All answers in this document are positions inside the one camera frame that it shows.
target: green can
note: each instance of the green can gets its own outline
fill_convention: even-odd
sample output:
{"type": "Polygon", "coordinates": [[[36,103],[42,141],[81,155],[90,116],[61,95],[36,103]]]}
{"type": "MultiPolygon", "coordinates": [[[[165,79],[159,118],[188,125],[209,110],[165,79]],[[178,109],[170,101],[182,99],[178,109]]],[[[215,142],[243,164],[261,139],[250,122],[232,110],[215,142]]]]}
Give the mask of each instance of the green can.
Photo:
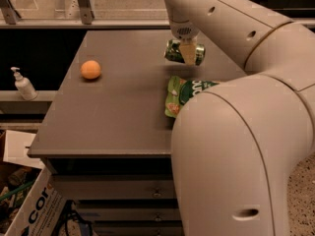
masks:
{"type": "MultiPolygon", "coordinates": [[[[164,52],[164,58],[169,61],[179,62],[179,63],[185,63],[184,58],[179,50],[180,40],[177,39],[171,39],[168,41],[166,50],[164,52]]],[[[195,65],[199,66],[206,54],[206,49],[203,44],[197,44],[196,46],[196,61],[195,65]]]]}

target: speckled floor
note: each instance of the speckled floor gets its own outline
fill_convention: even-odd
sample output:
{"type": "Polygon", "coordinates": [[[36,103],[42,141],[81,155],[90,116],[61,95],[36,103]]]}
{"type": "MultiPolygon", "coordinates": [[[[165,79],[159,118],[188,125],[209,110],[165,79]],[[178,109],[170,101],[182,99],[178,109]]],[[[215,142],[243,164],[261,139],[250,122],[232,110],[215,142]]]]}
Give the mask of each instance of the speckled floor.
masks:
{"type": "MultiPolygon", "coordinates": [[[[21,13],[25,17],[51,19],[66,15],[54,10],[56,0],[24,1],[24,5],[21,5],[22,0],[15,0],[15,3],[23,8],[21,13]]],[[[94,1],[96,15],[101,19],[166,18],[162,0],[94,1]]],[[[66,1],[64,8],[70,5],[66,1]]],[[[315,235],[315,153],[300,162],[289,178],[288,210],[291,236],[315,235]]]]}

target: pump bottle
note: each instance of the pump bottle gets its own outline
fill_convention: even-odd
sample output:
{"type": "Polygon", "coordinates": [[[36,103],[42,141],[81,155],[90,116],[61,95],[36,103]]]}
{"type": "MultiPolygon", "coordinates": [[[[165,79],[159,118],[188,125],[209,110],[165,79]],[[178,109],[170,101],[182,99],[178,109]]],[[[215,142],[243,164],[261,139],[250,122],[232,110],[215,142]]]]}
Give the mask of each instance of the pump bottle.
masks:
{"type": "Polygon", "coordinates": [[[38,92],[32,86],[32,83],[28,78],[23,77],[18,71],[20,68],[12,67],[11,70],[14,72],[14,77],[16,78],[15,85],[20,92],[21,96],[25,100],[35,99],[38,95],[38,92]]]}

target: floor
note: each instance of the floor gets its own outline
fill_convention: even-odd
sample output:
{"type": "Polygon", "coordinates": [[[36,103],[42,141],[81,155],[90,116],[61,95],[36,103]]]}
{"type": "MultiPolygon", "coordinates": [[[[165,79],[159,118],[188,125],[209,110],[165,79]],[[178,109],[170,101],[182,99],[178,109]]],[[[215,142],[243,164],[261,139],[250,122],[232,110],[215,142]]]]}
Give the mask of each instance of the floor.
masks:
{"type": "MultiPolygon", "coordinates": [[[[76,0],[12,0],[25,19],[79,19],[76,0]]],[[[97,19],[166,19],[162,0],[93,0],[97,19]]],[[[315,235],[315,154],[300,162],[288,182],[291,236],[315,235]]]]}

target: spray bottle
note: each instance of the spray bottle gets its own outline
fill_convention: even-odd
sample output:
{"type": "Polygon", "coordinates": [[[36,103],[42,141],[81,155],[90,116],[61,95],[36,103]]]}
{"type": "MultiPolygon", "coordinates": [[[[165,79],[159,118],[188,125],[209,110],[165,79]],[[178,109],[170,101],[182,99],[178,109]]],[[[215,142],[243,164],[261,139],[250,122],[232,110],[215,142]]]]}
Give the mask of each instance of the spray bottle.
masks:
{"type": "Polygon", "coordinates": [[[15,85],[20,92],[21,96],[25,100],[35,99],[38,95],[38,92],[35,91],[32,83],[28,78],[23,77],[19,72],[20,68],[12,67],[11,70],[14,72],[14,77],[16,78],[15,85]]]}

